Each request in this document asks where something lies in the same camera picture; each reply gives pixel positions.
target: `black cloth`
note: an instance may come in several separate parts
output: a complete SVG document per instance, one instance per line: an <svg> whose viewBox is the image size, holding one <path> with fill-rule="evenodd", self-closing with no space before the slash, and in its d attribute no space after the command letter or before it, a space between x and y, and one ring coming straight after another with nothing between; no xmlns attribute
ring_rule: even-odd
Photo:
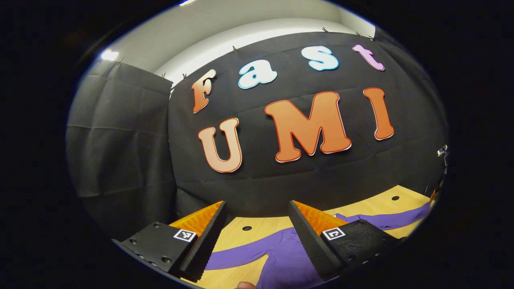
<svg viewBox="0 0 514 289"><path fill-rule="evenodd" d="M286 215L289 200L321 210L351 204L396 185L419 193L431 191L442 173L437 150L448 144L448 124L442 103L426 72L403 49L377 35L371 41L346 33L309 32L283 35L240 47L237 52L206 64L178 83L169 103L170 150L177 183L177 212L188 214L226 200L230 214L247 217ZM385 66L378 71L352 47L360 44ZM317 71L301 55L307 46L325 46L339 60L335 70ZM264 59L278 73L267 84L241 89L238 71L245 64ZM191 86L210 69L216 70L208 105L193 114ZM371 103L363 90L379 87L394 127L394 135L378 141ZM340 96L339 110L352 147L324 154L318 148L299 160L278 163L279 151L273 119L264 107L290 100L310 114L315 94L325 91ZM216 128L214 137L221 159L229 157L219 124L232 117L240 121L237 132L243 154L233 173L211 169L198 132Z"/></svg>
<svg viewBox="0 0 514 289"><path fill-rule="evenodd" d="M72 103L66 130L71 179L86 210L115 239L174 219L170 84L124 63L99 61Z"/></svg>

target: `ceiling light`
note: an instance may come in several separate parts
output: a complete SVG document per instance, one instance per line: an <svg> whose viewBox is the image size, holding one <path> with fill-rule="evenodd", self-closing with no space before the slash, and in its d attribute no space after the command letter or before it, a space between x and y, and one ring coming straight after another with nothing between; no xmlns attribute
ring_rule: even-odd
<svg viewBox="0 0 514 289"><path fill-rule="evenodd" d="M187 4L189 4L189 3L193 2L193 1L194 0L187 0L187 1L184 1L184 2L180 3L179 5L180 6L184 6L184 5L187 5Z"/></svg>
<svg viewBox="0 0 514 289"><path fill-rule="evenodd" d="M102 59L114 61L118 57L119 52L111 51L110 49L102 53Z"/></svg>

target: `purple shirt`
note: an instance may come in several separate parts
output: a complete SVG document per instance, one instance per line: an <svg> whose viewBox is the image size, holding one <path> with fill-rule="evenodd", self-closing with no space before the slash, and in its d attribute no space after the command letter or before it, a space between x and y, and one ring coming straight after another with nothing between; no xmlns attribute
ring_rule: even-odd
<svg viewBox="0 0 514 289"><path fill-rule="evenodd" d="M350 217L336 214L335 217L349 223L363 219L382 230L392 230L422 219L429 211L430 203L426 203L417 209L398 214L355 215ZM318 276L294 227L280 230L243 246L214 252L205 270L241 266L257 260L264 254L268 255L268 260L262 268L257 283L258 289L307 289L328 282L323 281Z"/></svg>

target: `pink letter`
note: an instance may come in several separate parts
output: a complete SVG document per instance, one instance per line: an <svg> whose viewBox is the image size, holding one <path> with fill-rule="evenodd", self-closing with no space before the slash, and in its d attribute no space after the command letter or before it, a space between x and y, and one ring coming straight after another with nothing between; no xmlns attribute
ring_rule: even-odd
<svg viewBox="0 0 514 289"><path fill-rule="evenodd" d="M382 63L378 63L371 55L373 55L373 52L364 49L361 45L357 44L352 48L354 51L360 53L366 61L371 64L372 67L374 67L376 70L384 70L385 67L382 65Z"/></svg>

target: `black backdrop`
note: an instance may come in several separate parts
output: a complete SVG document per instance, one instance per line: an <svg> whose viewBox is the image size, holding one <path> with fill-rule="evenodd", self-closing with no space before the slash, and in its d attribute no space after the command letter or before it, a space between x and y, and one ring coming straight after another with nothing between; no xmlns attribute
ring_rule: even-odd
<svg viewBox="0 0 514 289"><path fill-rule="evenodd" d="M487 47L508 47L508 2L341 3L391 33L427 69L449 112L452 163L439 205L395 258L327 287L378 287L392 276L403 287L507 287L501 206L508 194L496 174L507 162L491 144L501 143L500 107L510 96L497 91L506 74ZM80 76L110 42L169 6L127 0L7 4L2 62L5 79L16 88L6 97L5 113L15 120L5 126L11 152L8 287L178 287L134 262L99 230L76 197L64 154ZM493 93L498 101L489 97ZM463 107L459 96L470 101Z"/></svg>
<svg viewBox="0 0 514 289"><path fill-rule="evenodd" d="M217 201L228 200L228 212L236 216L284 216L289 200L332 209L355 203L401 185L428 194L443 172L437 150L448 143L448 123L443 105L429 76L418 63L382 34L370 41L347 33L309 32L275 37L244 47L204 65L173 90L169 104L170 151L177 182L177 212L189 214ZM385 66L378 71L352 47L360 44ZM317 71L301 50L325 46L339 60L334 70ZM250 89L237 85L245 64L264 59L278 73L270 83ZM216 70L209 103L193 114L191 86L209 70ZM376 140L375 115L363 90L378 87L394 135ZM350 149L313 156L302 150L299 160L278 163L277 133L264 107L287 99L310 115L315 94L340 96L339 111ZM238 138L243 154L239 169L218 173L207 164L198 132L215 127L221 159L229 157L219 124L239 119ZM323 143L320 134L318 147ZM295 147L301 149L296 140Z"/></svg>

